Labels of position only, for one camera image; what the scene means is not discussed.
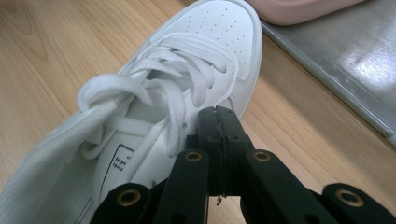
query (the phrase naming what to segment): screw hole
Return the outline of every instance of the screw hole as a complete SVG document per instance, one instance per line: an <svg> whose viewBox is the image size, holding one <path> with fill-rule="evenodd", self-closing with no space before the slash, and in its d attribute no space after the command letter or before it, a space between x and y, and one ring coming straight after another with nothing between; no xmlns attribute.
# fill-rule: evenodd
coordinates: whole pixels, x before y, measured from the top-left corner
<svg viewBox="0 0 396 224"><path fill-rule="evenodd" d="M347 190L347 189L339 189L335 192L335 196L343 202L352 207L362 207L364 206L363 199L357 195L356 193Z"/></svg>
<svg viewBox="0 0 396 224"><path fill-rule="evenodd" d="M140 200L140 192L137 189L127 189L117 196L117 204L122 207L134 205Z"/></svg>
<svg viewBox="0 0 396 224"><path fill-rule="evenodd" d="M201 158L202 158L202 155L198 152L189 152L186 154L187 161L200 161Z"/></svg>
<svg viewBox="0 0 396 224"><path fill-rule="evenodd" d="M254 159L256 159L258 161L269 161L269 160L271 160L271 156L270 155L268 155L265 152L261 152L261 151L260 152L255 152L253 154L253 157L254 157Z"/></svg>

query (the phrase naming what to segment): white sneaker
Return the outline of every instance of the white sneaker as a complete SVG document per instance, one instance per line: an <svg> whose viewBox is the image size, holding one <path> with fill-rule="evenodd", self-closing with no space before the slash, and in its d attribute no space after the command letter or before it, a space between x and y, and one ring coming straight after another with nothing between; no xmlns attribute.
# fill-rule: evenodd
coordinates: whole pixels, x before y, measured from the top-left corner
<svg viewBox="0 0 396 224"><path fill-rule="evenodd" d="M87 82L79 112L33 148L0 198L0 223L89 223L118 185L168 177L197 113L240 117L253 92L262 29L244 1L198 1L165 23L118 74Z"/></svg>

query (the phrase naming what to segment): white shoelace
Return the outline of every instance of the white shoelace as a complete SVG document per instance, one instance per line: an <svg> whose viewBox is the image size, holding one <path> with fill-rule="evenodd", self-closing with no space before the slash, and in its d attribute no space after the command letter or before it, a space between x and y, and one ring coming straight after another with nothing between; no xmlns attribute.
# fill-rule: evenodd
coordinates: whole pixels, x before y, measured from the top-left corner
<svg viewBox="0 0 396 224"><path fill-rule="evenodd" d="M226 64L219 55L191 47L180 40L163 39L156 47L144 52L136 62L128 65L127 74L103 74L88 81L78 93L78 106L84 112L91 104L120 93L132 94L147 105L167 106L170 135L166 153L173 157L180 147L186 117L183 95L186 87L181 87L180 83L176 84L172 80L186 80L191 89L192 103L199 107L205 101L206 90L214 85L213 68L221 73L226 72ZM152 70L162 72L162 77L146 79ZM162 88L166 101L155 97L150 90L152 88ZM127 118L122 119L125 122L118 119L117 123L111 124L112 128L133 123ZM123 132L135 132L134 127L122 125L120 128Z"/></svg>

